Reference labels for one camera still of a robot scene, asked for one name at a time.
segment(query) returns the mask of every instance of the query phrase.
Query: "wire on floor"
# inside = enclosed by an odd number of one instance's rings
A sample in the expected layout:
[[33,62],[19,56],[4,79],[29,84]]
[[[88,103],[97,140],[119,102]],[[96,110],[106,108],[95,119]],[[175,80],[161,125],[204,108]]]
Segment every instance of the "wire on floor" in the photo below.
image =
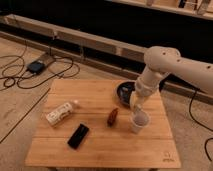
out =
[[26,118],[26,116],[39,104],[39,102],[47,95],[50,91],[48,89],[33,105],[32,107],[23,115],[23,117],[13,126],[13,128],[0,140],[0,144],[13,132],[13,130]]
[[[191,111],[191,109],[192,109],[192,103],[193,103],[193,101],[194,101],[194,99],[195,99],[195,97],[196,97],[196,95],[197,95],[197,92],[198,92],[198,90],[196,89],[195,92],[194,92],[194,94],[193,94],[193,96],[192,96],[192,98],[191,98],[190,104],[189,104],[189,114],[190,114],[190,117],[192,118],[192,120],[193,120],[195,123],[197,123],[197,124],[200,125],[201,127],[207,129],[207,130],[210,131],[210,132],[213,132],[213,129],[212,129],[212,128],[210,128],[210,127],[204,125],[203,123],[201,123],[200,121],[198,121],[198,120],[193,116],[193,114],[192,114],[192,111]],[[210,141],[212,141],[212,140],[213,140],[213,138],[209,138],[209,139],[207,139],[207,140],[205,141],[205,144],[204,144],[204,150],[205,150],[206,156],[207,156],[207,158],[209,159],[209,161],[212,161],[212,159],[211,159],[211,157],[210,157],[210,155],[209,155],[209,152],[208,152],[208,149],[207,149],[207,145],[208,145],[208,143],[209,143]]]
[[[13,11],[12,0],[9,0],[9,6],[10,6],[10,10],[12,12]],[[19,29],[22,29],[20,23],[16,19],[16,16],[13,14],[13,12],[12,12],[12,16],[13,16],[13,18],[15,20],[16,26]],[[53,39],[51,39],[51,41],[49,43],[49,55],[51,55],[51,56],[53,56],[51,46],[52,46],[52,42],[54,40],[55,40],[55,37],[53,37]],[[35,75],[33,75],[33,74],[31,74],[30,76],[26,77],[25,74],[27,73],[27,71],[23,72],[23,70],[25,68],[25,60],[24,60],[23,57],[26,54],[26,51],[27,51],[27,48],[28,48],[26,39],[24,39],[24,43],[25,43],[25,48],[24,48],[24,51],[22,52],[21,55],[7,55],[7,56],[1,56],[0,57],[0,59],[15,58],[14,60],[8,62],[7,64],[4,64],[4,65],[0,66],[0,69],[3,69],[2,72],[1,72],[2,77],[0,77],[0,80],[3,80],[3,88],[0,89],[0,91],[7,90],[8,88],[11,88],[11,87],[13,87],[15,85],[17,85],[21,89],[32,89],[32,88],[36,88],[36,87],[46,83],[48,80],[50,80],[50,79],[52,79],[52,78],[54,78],[56,76],[58,76],[58,77],[62,76],[62,78],[71,78],[71,77],[74,77],[75,75],[77,75],[80,72],[80,67],[77,64],[74,64],[74,61],[73,61],[72,58],[69,58],[69,57],[58,57],[57,58],[57,57],[55,57],[55,59],[56,59],[55,63],[64,63],[64,64],[69,64],[70,66],[68,68],[58,72],[58,73],[55,73],[54,71],[49,69],[49,72],[52,73],[53,75],[48,77],[48,78],[46,78],[45,80],[43,80],[42,82],[40,82],[40,83],[38,83],[36,85],[32,85],[32,86],[29,86],[29,87],[21,85],[21,82],[23,82],[25,80],[28,80],[28,79],[32,79],[32,78],[35,77]],[[74,74],[72,74],[72,75],[63,76],[64,73],[66,71],[70,70],[73,66],[75,66],[77,68],[77,71]],[[20,69],[15,74],[12,74],[12,75],[6,74],[6,72],[9,71],[11,68],[18,68],[18,67],[20,67]]]

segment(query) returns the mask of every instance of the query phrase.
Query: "brown sausage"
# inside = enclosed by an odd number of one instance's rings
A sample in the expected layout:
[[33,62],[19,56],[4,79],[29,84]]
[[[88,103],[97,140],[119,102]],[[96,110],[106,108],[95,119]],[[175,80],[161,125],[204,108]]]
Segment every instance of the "brown sausage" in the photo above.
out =
[[109,117],[107,120],[108,126],[112,126],[115,123],[117,114],[118,114],[118,108],[113,109],[112,112],[109,114]]

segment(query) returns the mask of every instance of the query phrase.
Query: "black phone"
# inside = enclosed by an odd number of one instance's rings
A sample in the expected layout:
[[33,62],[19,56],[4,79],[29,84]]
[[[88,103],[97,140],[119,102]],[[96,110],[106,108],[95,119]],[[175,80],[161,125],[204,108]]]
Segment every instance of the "black phone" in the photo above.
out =
[[72,137],[67,142],[70,147],[77,149],[87,132],[89,131],[89,128],[86,127],[83,124],[80,124],[78,129],[74,132]]

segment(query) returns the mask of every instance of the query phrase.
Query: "table leg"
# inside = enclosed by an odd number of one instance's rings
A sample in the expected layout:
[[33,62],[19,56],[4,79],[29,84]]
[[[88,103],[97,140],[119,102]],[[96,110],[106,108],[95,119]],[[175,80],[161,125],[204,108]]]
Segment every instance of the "table leg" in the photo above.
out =
[[55,167],[48,167],[50,171],[58,171]]

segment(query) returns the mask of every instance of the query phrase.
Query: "black bowl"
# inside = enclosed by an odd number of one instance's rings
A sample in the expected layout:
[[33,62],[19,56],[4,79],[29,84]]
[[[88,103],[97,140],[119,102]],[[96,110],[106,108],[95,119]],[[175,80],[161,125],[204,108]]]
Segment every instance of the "black bowl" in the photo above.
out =
[[118,86],[117,95],[124,106],[130,107],[130,97],[133,91],[135,91],[135,82],[133,81],[127,81]]

